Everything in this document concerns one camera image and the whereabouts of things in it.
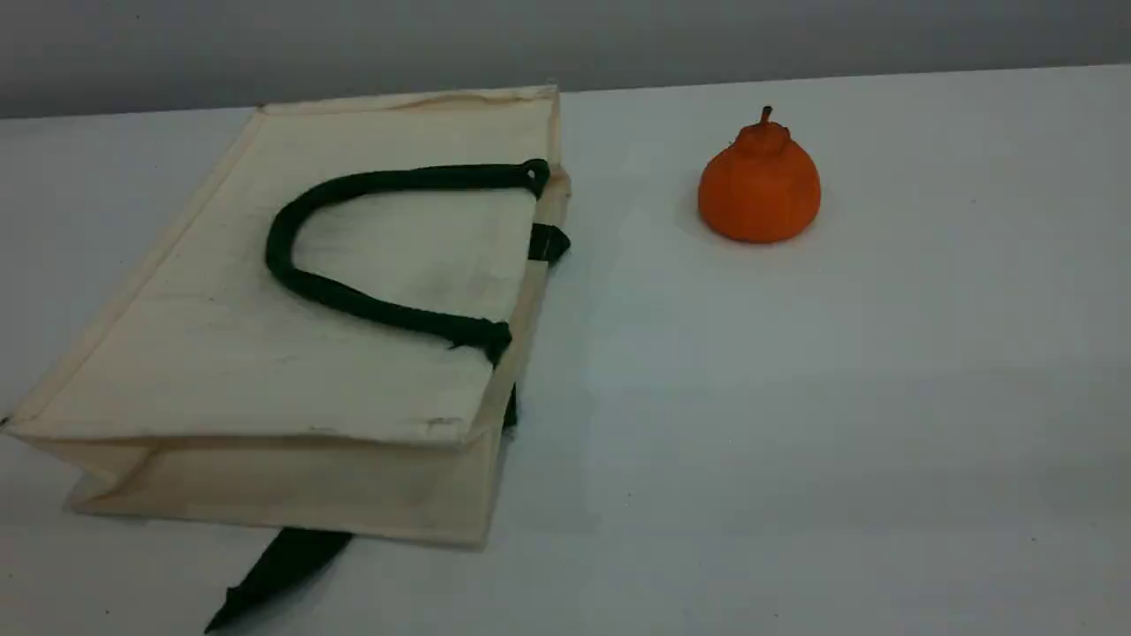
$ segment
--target dark green rope handle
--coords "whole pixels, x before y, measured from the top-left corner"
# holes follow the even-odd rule
[[[452,347],[481,350],[492,364],[499,364],[510,345],[510,326],[486,318],[470,318],[404,307],[378,300],[331,278],[294,266],[292,250],[299,230],[319,209],[381,192],[412,190],[499,190],[523,188],[535,198],[550,180],[545,160],[520,164],[441,165],[416,170],[362,172],[330,179],[307,190],[275,216],[267,233],[267,268],[276,281],[300,296],[351,316],[390,327],[431,334],[449,341]]]

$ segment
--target small pumpkin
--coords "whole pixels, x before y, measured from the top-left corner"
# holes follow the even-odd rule
[[[736,241],[772,243],[800,234],[821,207],[821,179],[789,129],[770,121],[748,126],[703,169],[699,215]]]

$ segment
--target orange object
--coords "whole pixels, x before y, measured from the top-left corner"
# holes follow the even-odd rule
[[[711,230],[750,243],[796,237],[821,207],[821,179],[789,129],[770,121],[774,109],[703,169],[699,215]]]

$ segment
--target jute bag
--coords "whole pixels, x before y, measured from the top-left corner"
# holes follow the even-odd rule
[[[6,432],[81,467],[86,513],[482,542],[569,195],[559,146],[552,87],[259,109]],[[265,265],[276,215],[319,183],[466,164],[524,187],[357,196],[288,247],[362,295],[501,325],[493,355],[312,302]]]

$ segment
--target white table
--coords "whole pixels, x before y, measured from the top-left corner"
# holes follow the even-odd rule
[[[815,225],[698,173],[771,103]],[[2,398],[247,110],[0,122]],[[241,634],[1131,633],[1131,66],[566,95],[552,276],[483,553],[356,541]],[[85,517],[0,438],[0,634],[198,634],[268,530]]]

